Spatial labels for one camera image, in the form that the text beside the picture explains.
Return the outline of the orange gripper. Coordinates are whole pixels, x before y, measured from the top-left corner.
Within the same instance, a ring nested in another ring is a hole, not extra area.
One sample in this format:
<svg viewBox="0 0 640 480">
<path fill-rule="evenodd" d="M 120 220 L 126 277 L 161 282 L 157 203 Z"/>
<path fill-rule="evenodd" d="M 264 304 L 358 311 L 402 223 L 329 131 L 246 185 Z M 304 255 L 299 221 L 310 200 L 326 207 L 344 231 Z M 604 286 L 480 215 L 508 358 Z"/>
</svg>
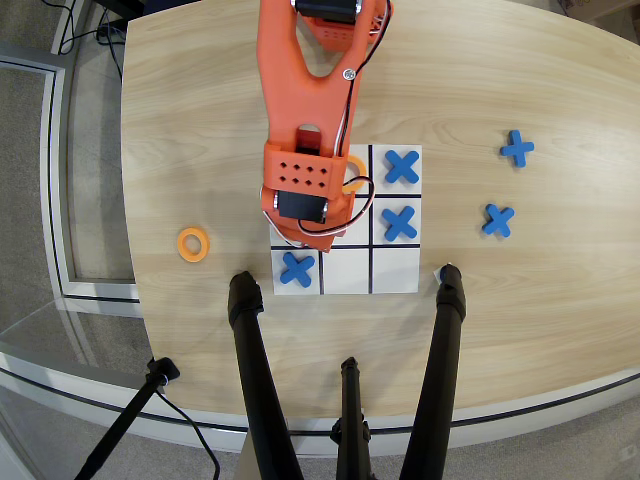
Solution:
<svg viewBox="0 0 640 480">
<path fill-rule="evenodd" d="M 336 229 L 352 218 L 355 196 L 341 194 L 337 199 L 261 188 L 261 208 L 275 233 L 294 247 L 309 247 L 329 252 L 337 236 L 344 231 L 312 236 L 305 230 Z"/>
</svg>

